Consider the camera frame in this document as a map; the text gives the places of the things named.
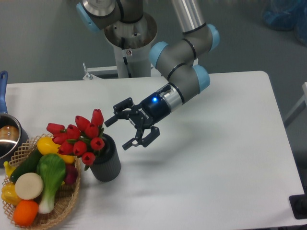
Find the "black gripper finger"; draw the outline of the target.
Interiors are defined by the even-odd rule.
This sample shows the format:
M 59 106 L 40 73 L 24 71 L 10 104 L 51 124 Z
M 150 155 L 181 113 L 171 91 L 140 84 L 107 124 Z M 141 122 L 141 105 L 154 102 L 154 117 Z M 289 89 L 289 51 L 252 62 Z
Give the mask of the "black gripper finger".
M 105 121 L 105 126 L 109 127 L 120 119 L 128 120 L 132 107 L 134 106 L 131 97 L 113 106 L 113 116 Z
M 143 147 L 149 146 L 158 136 L 160 136 L 160 130 L 158 127 L 151 126 L 150 133 L 143 137 L 144 128 L 137 128 L 136 135 L 126 143 L 122 145 L 124 150 L 129 149 L 134 146 L 137 147 L 139 145 Z

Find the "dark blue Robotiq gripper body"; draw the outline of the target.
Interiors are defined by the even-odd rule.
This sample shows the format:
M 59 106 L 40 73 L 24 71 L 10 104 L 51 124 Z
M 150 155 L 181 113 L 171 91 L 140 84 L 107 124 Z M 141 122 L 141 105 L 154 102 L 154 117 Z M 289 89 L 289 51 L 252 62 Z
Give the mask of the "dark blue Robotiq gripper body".
M 171 112 L 169 105 L 159 93 L 152 93 L 139 104 L 134 104 L 132 98 L 129 98 L 129 121 L 134 127 L 149 129 L 158 123 Z

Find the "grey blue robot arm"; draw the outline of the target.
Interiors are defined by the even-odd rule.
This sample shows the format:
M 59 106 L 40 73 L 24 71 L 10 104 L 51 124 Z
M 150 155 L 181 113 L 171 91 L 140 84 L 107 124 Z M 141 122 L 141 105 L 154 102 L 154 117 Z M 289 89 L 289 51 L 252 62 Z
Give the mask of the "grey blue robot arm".
M 174 0 L 172 5 L 183 33 L 174 45 L 154 42 L 157 24 L 141 0 L 82 0 L 76 6 L 87 28 L 103 31 L 112 45 L 119 78 L 149 77 L 156 69 L 167 80 L 139 104 L 128 98 L 114 106 L 106 126 L 125 119 L 136 129 L 125 150 L 151 144 L 160 134 L 155 124 L 210 85 L 207 70 L 194 61 L 218 46 L 219 32 L 205 22 L 195 0 Z

